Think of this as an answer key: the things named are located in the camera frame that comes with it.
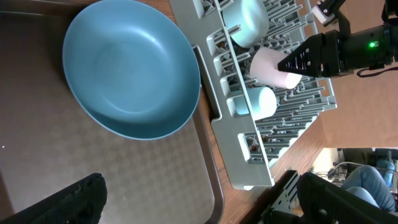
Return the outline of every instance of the person's leg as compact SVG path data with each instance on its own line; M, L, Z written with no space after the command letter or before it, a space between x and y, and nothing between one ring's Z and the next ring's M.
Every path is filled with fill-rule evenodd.
M350 187L349 189L347 189L347 191L357 197L359 197L360 199L371 203L372 205L376 206L377 208L379 208L379 206L377 205L376 201L373 199L372 195L365 190L362 187Z
M351 187L362 187L367 190L379 205L379 208L394 212L396 205L390 190L379 171L371 166L361 166L356 168L341 186L348 190Z

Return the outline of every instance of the person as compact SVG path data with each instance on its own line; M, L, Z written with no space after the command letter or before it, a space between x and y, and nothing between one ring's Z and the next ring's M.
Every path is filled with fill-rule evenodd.
M372 166L356 168L341 186L353 195L388 211L396 211L396 202L379 171Z

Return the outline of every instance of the black cable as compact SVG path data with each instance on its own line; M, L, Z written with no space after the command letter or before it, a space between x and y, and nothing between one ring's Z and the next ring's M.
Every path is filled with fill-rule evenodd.
M398 67L388 68L388 69L386 69L386 70L384 70L384 71L376 72L376 73L372 73L372 74L361 75L361 73L364 72L364 71L366 71L366 70L369 70L369 69L368 69L368 68L361 69L361 70L359 70L359 71L356 73L356 75L359 76L359 77L361 77L361 78L375 77L375 76L378 76L378 75L380 75L380 74L382 74L382 73L384 73L384 72L388 72L388 71L397 71L397 70L398 70Z

